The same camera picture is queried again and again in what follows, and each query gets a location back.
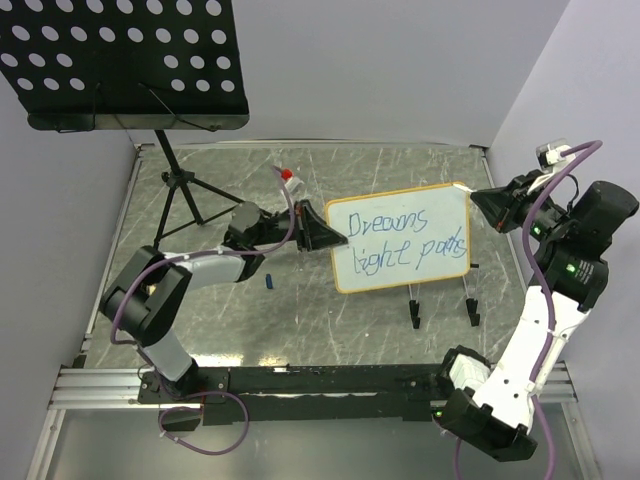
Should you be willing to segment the yellow framed small whiteboard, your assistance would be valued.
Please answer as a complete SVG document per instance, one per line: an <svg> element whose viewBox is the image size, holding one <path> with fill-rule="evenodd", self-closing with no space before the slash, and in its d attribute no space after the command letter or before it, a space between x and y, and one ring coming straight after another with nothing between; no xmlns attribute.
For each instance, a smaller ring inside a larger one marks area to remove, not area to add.
<svg viewBox="0 0 640 480"><path fill-rule="evenodd" d="M353 294L465 275L470 195L454 183L460 182L328 202L327 224L348 238L331 249L336 290Z"/></svg>

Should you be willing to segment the white marker pen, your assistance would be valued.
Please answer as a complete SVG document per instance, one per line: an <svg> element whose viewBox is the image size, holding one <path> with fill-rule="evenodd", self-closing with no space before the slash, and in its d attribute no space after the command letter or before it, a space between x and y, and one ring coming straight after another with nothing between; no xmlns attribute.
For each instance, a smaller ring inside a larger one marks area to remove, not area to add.
<svg viewBox="0 0 640 480"><path fill-rule="evenodd" d="M455 187L456 189L466 193L466 194L469 194L469 195L475 192L475 190L473 190L473 189L471 189L471 188L469 188L466 185L461 184L461 183L454 183L454 184L452 184L452 186Z"/></svg>

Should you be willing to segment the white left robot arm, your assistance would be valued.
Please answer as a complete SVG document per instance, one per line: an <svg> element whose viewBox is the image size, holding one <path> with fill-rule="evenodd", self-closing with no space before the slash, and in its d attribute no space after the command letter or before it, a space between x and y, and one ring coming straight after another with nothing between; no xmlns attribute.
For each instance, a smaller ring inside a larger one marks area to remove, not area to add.
<svg viewBox="0 0 640 480"><path fill-rule="evenodd" d="M220 246L188 254L139 248L103 293L99 311L126 332L141 357L153 366L162 390L177 402L192 398L202 385L197 361L186 352L173 323L187 292L251 278L265 251L293 241L300 251L346 245L345 235L331 228L307 200L271 213L253 202L237 205Z"/></svg>

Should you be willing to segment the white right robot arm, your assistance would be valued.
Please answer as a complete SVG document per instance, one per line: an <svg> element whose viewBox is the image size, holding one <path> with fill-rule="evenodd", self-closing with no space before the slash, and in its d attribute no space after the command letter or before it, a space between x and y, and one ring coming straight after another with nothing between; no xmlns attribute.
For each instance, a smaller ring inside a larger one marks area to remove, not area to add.
<svg viewBox="0 0 640 480"><path fill-rule="evenodd" d="M521 228L539 248L528 257L534 274L524 307L501 358L491 366L457 346L436 375L448 399L434 415L444 430L499 462L529 459L539 395L566 343L588 317L608 283L603 253L615 231L639 209L636 197L608 181L592 183L566 210L546 190L529 192L533 175L471 193L500 233Z"/></svg>

